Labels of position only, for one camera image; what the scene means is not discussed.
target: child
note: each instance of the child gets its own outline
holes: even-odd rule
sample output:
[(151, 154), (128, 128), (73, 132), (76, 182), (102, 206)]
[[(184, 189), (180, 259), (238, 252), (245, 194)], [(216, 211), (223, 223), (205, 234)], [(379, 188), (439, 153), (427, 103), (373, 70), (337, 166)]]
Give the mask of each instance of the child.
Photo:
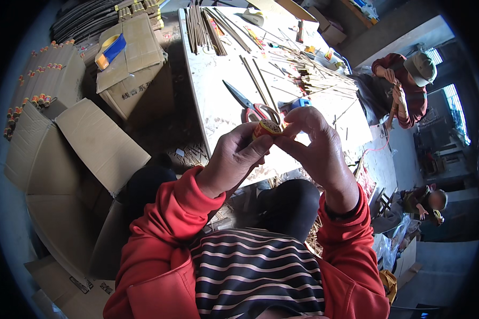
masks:
[(408, 213), (418, 214), (420, 220), (431, 220), (436, 226), (444, 222), (440, 211), (447, 206), (447, 193), (435, 190), (435, 185), (422, 186), (416, 190), (401, 191), (403, 208)]

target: hand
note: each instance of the hand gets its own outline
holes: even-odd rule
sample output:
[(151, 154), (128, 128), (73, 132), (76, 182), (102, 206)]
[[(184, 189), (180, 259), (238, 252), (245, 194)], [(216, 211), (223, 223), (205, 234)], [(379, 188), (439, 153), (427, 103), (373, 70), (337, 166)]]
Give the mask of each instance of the hand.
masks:
[(264, 164), (264, 155), (273, 145), (273, 138), (262, 135), (252, 141), (257, 124), (241, 124), (220, 137), (208, 165), (195, 177), (206, 196), (218, 197), (241, 182), (252, 166)]
[(428, 215), (428, 212), (426, 211), (426, 209), (424, 209), (424, 207), (422, 207), (421, 204), (418, 204), (417, 208), (419, 209), (420, 220), (424, 220), (426, 218), (425, 215)]
[(393, 69), (385, 69), (385, 71), (383, 71), (383, 77), (392, 84), (399, 83)]
[[(358, 186), (342, 153), (337, 132), (314, 107), (299, 107), (284, 118), (290, 125), (275, 144), (299, 161), (309, 175), (325, 189), (326, 203), (335, 213), (351, 211), (358, 203)], [(305, 146), (294, 141), (300, 131), (309, 135)]]
[(401, 86), (395, 85), (394, 89), (392, 90), (392, 98), (398, 105), (402, 105), (406, 107), (406, 95)]

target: red cable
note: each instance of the red cable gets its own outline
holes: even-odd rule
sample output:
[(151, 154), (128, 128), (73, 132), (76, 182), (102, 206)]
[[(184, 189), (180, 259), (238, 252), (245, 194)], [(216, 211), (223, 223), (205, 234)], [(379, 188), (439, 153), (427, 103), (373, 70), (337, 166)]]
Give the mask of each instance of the red cable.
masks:
[(389, 139), (390, 139), (390, 131), (387, 130), (387, 141), (385, 142), (385, 145), (383, 145), (383, 147), (381, 147), (380, 149), (367, 149), (367, 150), (364, 150), (364, 153), (362, 153), (362, 156), (360, 156), (360, 160), (362, 160), (362, 158), (365, 156), (365, 154), (369, 151), (369, 150), (372, 150), (374, 152), (377, 152), (378, 150), (383, 150), (388, 144), (389, 144)]

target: white table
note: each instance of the white table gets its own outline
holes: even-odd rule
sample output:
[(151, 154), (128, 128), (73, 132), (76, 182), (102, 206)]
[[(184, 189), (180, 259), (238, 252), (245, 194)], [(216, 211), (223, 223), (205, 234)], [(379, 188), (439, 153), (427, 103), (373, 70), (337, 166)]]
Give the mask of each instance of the white table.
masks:
[[(245, 9), (231, 7), (217, 7), (217, 9), (219, 9), (225, 16), (236, 23), (240, 28), (243, 26), (249, 26), (249, 28), (258, 37), (263, 39), (262, 37), (265, 35), (265, 31), (250, 24), (249, 22), (246, 22), (241, 17), (241, 14), (245, 11)], [(208, 51), (206, 48), (200, 47), (198, 54), (196, 55), (190, 50), (188, 34), (186, 31), (184, 9), (179, 9), (179, 24), (181, 27), (182, 42), (184, 46), (188, 75), (192, 84), (192, 94), (197, 106), (200, 127), (202, 129), (202, 135), (204, 137), (207, 151), (211, 155), (217, 145), (219, 137), (230, 132), (232, 129), (242, 123), (241, 114), (243, 107), (227, 90), (222, 80), (225, 80), (234, 86), (252, 103), (262, 103), (261, 96), (257, 92), (252, 79), (250, 78), (245, 66), (242, 64), (239, 58), (239, 55), (247, 59), (247, 62), (253, 73), (256, 75), (256, 79), (261, 86), (265, 97), (270, 101), (269, 95), (266, 92), (261, 77), (259, 76), (254, 63), (252, 62), (252, 58), (256, 60), (260, 69), (282, 76), (282, 73), (270, 65), (268, 61), (276, 63), (278, 66), (285, 67), (286, 69), (289, 69), (288, 64), (271, 60), (271, 58), (276, 58), (276, 55), (270, 54), (269, 51), (276, 52), (280, 49), (269, 48), (268, 42), (277, 41), (279, 44), (293, 47), (295, 44), (289, 41), (286, 41), (286, 43), (281, 43), (280, 40), (275, 39), (273, 35), (268, 33), (266, 34), (266, 38), (263, 40), (267, 45), (265, 47), (265, 54), (261, 54), (261, 50), (258, 49), (252, 40), (250, 40), (240, 30), (233, 26), (233, 29), (252, 49), (251, 54), (243, 50), (243, 48), (241, 48), (240, 45), (230, 35), (226, 34), (224, 36), (224, 41), (231, 43), (231, 45), (224, 44), (228, 55), (220, 57), (215, 54), (213, 49)], [(282, 22), (269, 20), (264, 24), (263, 29), (266, 29), (283, 39), (284, 36), (278, 30), (278, 28), (280, 28), (290, 39), (295, 39), (296, 32), (290, 30), (289, 27), (297, 25), (298, 20), (295, 18), (293, 20), (285, 19)], [(319, 38), (317, 41), (321, 41), (320, 43), (314, 43), (317, 49), (328, 47), (322, 38)], [(301, 97), (290, 94), (294, 93), (298, 95), (296, 85), (290, 81), (283, 80), (280, 77), (266, 72), (263, 72), (262, 75), (268, 83), (268, 86), (270, 86), (270, 92), (275, 100), (275, 103), (277, 103), (279, 106)], [(330, 124), (333, 122), (335, 117), (339, 117), (345, 112), (337, 120), (337, 131), (341, 137), (343, 149), (355, 148), (372, 140), (371, 131), (369, 130), (369, 126), (358, 100), (333, 94), (325, 94), (321, 97), (314, 97), (313, 95), (311, 96), (313, 106), (323, 114)], [(307, 135), (305, 134), (299, 134), (297, 139), (304, 144), (309, 143)], [(299, 162), (288, 156), (277, 146), (273, 146), (271, 148), (270, 154), (265, 157), (265, 161), (266, 163), (264, 165), (256, 168), (252, 174), (247, 177), (242, 186), (253, 184), (255, 182), (259, 182), (301, 167)]]

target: beige cap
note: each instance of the beige cap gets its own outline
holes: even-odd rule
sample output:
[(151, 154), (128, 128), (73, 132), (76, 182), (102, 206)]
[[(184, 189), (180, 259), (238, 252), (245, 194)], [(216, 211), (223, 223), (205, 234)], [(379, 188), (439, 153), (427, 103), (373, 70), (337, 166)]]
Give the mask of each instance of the beige cap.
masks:
[(433, 60), (424, 52), (417, 52), (403, 63), (411, 74), (417, 86), (423, 87), (436, 78), (436, 66)]

